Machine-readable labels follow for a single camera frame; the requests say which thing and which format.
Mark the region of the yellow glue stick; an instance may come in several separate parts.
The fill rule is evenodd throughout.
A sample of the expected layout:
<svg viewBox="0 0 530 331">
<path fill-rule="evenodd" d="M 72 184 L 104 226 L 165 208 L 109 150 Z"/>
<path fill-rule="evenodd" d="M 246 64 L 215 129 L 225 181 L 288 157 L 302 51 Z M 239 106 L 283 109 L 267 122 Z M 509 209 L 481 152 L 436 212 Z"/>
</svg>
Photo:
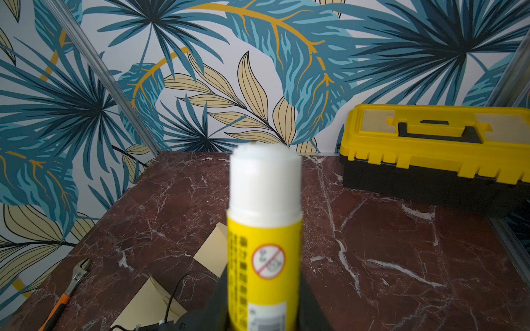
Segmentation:
<svg viewBox="0 0 530 331">
<path fill-rule="evenodd" d="M 230 156 L 228 312 L 231 330 L 296 330 L 300 302 L 302 157 L 282 144 Z"/>
</svg>

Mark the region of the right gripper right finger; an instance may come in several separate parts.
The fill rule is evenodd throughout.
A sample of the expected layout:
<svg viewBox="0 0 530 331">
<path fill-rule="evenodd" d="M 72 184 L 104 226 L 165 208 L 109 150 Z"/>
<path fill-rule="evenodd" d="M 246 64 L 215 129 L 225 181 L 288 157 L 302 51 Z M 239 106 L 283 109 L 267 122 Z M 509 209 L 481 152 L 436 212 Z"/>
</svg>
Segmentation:
<svg viewBox="0 0 530 331">
<path fill-rule="evenodd" d="M 303 274 L 300 276 L 297 324 L 301 331 L 333 331 Z"/>
</svg>

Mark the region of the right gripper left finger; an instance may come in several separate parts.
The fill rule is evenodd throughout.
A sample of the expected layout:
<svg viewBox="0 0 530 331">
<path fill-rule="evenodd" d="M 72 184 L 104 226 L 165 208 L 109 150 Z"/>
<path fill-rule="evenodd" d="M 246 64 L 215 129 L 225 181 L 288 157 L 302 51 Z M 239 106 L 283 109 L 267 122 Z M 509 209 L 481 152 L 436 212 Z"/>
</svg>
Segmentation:
<svg viewBox="0 0 530 331">
<path fill-rule="evenodd" d="M 206 307 L 199 310 L 194 323 L 190 330 L 229 330 L 228 267 L 225 267 Z"/>
</svg>

